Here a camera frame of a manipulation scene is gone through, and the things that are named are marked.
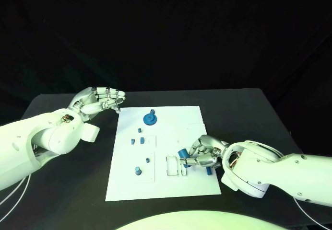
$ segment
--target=black background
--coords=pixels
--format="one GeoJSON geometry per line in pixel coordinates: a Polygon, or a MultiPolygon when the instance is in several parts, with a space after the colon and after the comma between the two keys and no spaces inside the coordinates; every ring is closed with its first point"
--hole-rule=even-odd
{"type": "Polygon", "coordinates": [[[327,1],[4,0],[0,124],[91,86],[259,88],[303,152],[330,155],[330,13],[327,1]]]}

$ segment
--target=white wire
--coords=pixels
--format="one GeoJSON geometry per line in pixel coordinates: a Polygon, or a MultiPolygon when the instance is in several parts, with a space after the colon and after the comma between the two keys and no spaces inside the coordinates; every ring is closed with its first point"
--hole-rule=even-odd
{"type": "Polygon", "coordinates": [[[20,185],[21,185],[24,179],[26,179],[26,177],[21,179],[21,181],[20,181],[17,187],[14,188],[14,190],[11,191],[11,193],[8,194],[8,196],[7,196],[7,197],[2,199],[2,201],[0,202],[0,205],[1,205],[2,202],[7,200],[7,198],[14,194],[14,192],[15,192],[15,190],[18,189],[18,187],[20,187],[20,185]]]}
{"type": "MultiPolygon", "coordinates": [[[[298,206],[298,208],[300,208],[300,210],[301,210],[301,212],[306,214],[306,212],[304,212],[304,210],[301,209],[301,207],[300,207],[300,205],[298,205],[298,203],[297,203],[297,200],[294,199],[294,201],[295,201],[295,204],[297,204],[297,206],[298,206]]],[[[330,229],[327,229],[324,226],[321,226],[313,219],[311,219],[311,221],[323,228],[323,229],[326,229],[326,230],[330,230],[330,229]]]]}
{"type": "Polygon", "coordinates": [[[21,193],[21,195],[20,195],[20,198],[18,198],[18,200],[17,200],[17,202],[15,202],[15,205],[11,207],[11,209],[10,209],[8,213],[5,214],[5,216],[0,219],[0,222],[4,220],[4,218],[7,217],[7,215],[11,213],[11,211],[14,210],[14,208],[15,208],[15,206],[17,206],[17,203],[20,202],[20,199],[21,199],[21,197],[23,197],[23,195],[24,195],[26,188],[27,188],[27,185],[28,185],[30,177],[31,177],[31,175],[28,175],[26,187],[24,187],[23,193],[21,193]]]}

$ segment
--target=table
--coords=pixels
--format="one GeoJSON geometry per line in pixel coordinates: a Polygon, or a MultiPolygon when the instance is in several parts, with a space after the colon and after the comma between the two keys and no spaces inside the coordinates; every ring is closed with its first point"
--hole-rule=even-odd
{"type": "MultiPolygon", "coordinates": [[[[73,94],[39,95],[23,118],[66,108],[72,97],[73,94]]],[[[200,106],[209,135],[229,143],[255,140],[284,154],[300,152],[258,89],[128,92],[121,104],[124,107],[181,105],[200,106]]],[[[104,111],[89,123],[99,127],[95,143],[80,140],[73,151],[50,160],[31,174],[24,197],[0,223],[1,229],[109,230],[148,216],[183,210],[226,211],[283,227],[311,224],[293,198],[274,186],[270,186],[262,199],[232,191],[219,182],[222,195],[105,202],[117,113],[104,111]]],[[[222,174],[222,168],[216,169],[218,179],[222,174]]],[[[4,189],[0,197],[11,190],[13,187],[4,189]]],[[[1,206],[1,216],[13,206],[20,191],[1,206]]],[[[303,202],[300,205],[320,223],[332,222],[330,207],[303,202]]]]}

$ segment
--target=robotic arm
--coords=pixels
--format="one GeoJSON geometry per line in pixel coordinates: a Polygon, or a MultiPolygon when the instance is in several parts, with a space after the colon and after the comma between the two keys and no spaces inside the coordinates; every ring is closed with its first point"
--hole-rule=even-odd
{"type": "Polygon", "coordinates": [[[0,127],[0,190],[13,185],[46,162],[72,151],[79,139],[93,142],[99,128],[85,123],[118,104],[125,93],[111,88],[86,88],[67,109],[40,114],[0,127]]]}
{"type": "Polygon", "coordinates": [[[199,156],[180,158],[181,164],[212,168],[222,165],[220,182],[232,190],[261,198],[272,184],[297,200],[332,207],[332,158],[304,154],[284,156],[258,142],[229,145],[209,135],[202,135],[193,143],[189,156],[196,150],[199,156]]]}

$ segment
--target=white round object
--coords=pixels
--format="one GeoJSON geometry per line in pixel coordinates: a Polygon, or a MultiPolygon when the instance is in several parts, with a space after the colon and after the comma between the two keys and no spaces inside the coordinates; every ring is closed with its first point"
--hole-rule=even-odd
{"type": "Polygon", "coordinates": [[[147,217],[118,230],[284,230],[280,226],[229,212],[181,211],[147,217]]]}

